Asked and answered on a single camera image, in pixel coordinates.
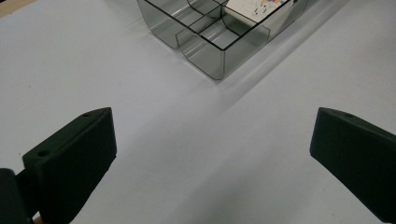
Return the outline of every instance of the white table surface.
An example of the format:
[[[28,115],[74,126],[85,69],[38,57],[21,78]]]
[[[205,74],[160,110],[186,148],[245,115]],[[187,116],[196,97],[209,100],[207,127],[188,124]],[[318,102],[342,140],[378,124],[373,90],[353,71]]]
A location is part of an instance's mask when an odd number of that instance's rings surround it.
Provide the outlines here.
[[[0,19],[0,166],[111,106],[118,157],[73,223],[381,223],[309,144],[320,106],[396,133],[395,11],[321,0],[218,82],[135,0],[38,0]]]

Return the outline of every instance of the white tabletop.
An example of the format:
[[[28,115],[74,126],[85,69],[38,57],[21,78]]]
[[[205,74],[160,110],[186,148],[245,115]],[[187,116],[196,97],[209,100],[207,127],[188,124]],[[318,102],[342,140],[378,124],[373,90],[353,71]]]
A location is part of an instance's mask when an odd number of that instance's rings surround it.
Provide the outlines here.
[[[395,11],[321,0],[218,82],[135,0],[38,0],[0,19],[0,167],[111,106],[118,157],[73,223],[381,223],[309,144],[320,106],[396,133]]]

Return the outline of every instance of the clear plastic tray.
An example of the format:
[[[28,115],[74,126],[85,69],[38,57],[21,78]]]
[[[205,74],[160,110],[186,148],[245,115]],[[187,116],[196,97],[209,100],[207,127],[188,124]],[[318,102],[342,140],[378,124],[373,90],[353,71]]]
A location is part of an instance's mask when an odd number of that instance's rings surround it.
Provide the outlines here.
[[[230,75],[316,0],[287,0],[259,22],[225,0],[137,0],[146,25],[214,79]]]

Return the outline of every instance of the screw hole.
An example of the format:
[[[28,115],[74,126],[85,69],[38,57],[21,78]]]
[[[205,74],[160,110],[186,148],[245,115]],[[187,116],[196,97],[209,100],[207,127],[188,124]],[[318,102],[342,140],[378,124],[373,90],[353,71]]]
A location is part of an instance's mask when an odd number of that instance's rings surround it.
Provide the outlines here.
[[[37,153],[37,156],[39,156],[39,157],[45,157],[45,156],[47,156],[47,155],[49,155],[49,154],[50,154],[49,151],[44,150],[44,151],[38,152],[38,153]]]

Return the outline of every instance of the transparent plastic organizer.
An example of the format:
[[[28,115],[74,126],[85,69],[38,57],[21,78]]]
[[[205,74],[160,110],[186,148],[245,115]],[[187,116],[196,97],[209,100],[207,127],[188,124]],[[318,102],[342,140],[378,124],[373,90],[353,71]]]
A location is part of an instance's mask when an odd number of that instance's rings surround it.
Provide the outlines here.
[[[308,1],[288,0],[260,22],[225,0],[137,0],[156,36],[214,79],[223,79],[303,14]]]

